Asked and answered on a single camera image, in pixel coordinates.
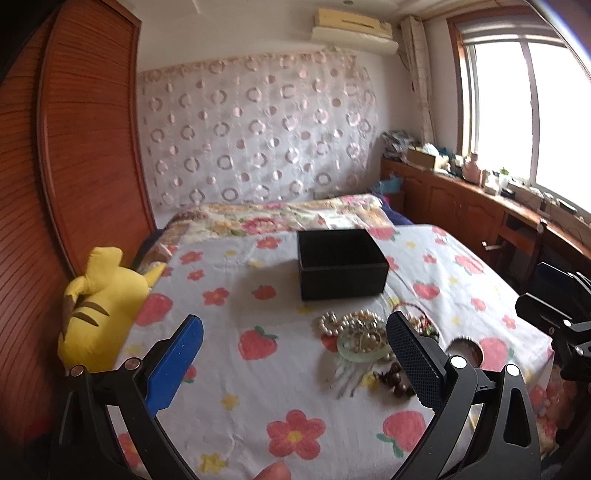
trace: yellow plush toy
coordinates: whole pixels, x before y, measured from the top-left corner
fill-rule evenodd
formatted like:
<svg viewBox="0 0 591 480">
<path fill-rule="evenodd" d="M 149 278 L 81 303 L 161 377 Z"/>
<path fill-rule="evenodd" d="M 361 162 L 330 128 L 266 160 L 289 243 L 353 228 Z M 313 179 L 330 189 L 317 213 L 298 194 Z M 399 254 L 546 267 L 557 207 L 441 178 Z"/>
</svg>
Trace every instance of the yellow plush toy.
<svg viewBox="0 0 591 480">
<path fill-rule="evenodd" d="M 83 277 L 66 288 L 57 353 L 67 369 L 111 370 L 135 317 L 165 265 L 146 275 L 119 266 L 123 252 L 99 247 L 90 253 Z M 84 301 L 74 309 L 79 295 Z"/>
</svg>

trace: black box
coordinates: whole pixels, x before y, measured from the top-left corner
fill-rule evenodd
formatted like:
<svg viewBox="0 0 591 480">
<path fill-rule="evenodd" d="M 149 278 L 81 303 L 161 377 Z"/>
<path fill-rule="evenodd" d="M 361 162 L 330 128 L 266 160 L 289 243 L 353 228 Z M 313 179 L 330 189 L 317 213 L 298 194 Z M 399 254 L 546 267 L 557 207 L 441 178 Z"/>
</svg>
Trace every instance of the black box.
<svg viewBox="0 0 591 480">
<path fill-rule="evenodd" d="M 366 230 L 297 232 L 301 299 L 369 297 L 384 291 L 388 262 Z"/>
</svg>

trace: finger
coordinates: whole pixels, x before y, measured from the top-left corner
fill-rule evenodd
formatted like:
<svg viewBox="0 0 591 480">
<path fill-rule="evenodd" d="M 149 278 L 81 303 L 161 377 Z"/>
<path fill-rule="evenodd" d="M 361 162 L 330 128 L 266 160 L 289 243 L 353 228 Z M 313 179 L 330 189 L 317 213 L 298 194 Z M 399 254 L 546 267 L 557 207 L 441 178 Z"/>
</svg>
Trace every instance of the finger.
<svg viewBox="0 0 591 480">
<path fill-rule="evenodd" d="M 291 472 L 283 462 L 273 463 L 252 480 L 291 480 Z"/>
</svg>

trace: cardboard box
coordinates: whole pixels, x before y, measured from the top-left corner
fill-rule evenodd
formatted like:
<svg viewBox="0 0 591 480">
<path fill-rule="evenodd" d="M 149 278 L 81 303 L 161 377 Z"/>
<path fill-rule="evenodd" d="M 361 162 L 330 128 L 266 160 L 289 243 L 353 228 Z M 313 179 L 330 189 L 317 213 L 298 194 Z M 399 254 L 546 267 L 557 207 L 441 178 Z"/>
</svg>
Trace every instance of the cardboard box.
<svg viewBox="0 0 591 480">
<path fill-rule="evenodd" d="M 438 155 L 429 155 L 419 150 L 410 148 L 407 152 L 407 160 L 423 168 L 444 168 L 449 159 Z"/>
</svg>

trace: patterned curtain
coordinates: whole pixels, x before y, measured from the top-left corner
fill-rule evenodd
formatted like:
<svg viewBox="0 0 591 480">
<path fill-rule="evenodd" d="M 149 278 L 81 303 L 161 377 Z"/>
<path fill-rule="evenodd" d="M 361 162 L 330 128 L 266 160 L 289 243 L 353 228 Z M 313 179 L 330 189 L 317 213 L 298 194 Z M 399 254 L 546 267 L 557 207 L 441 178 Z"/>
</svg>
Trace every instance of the patterned curtain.
<svg viewBox="0 0 591 480">
<path fill-rule="evenodd" d="M 362 192 L 378 122 L 354 55 L 321 50 L 184 63 L 138 79 L 155 205 Z"/>
<path fill-rule="evenodd" d="M 429 50 L 423 22 L 407 17 L 400 24 L 402 39 L 411 78 L 415 98 L 417 99 L 421 113 L 421 139 L 423 143 L 435 143 L 435 133 L 431 121 L 431 67 L 429 65 Z"/>
</svg>

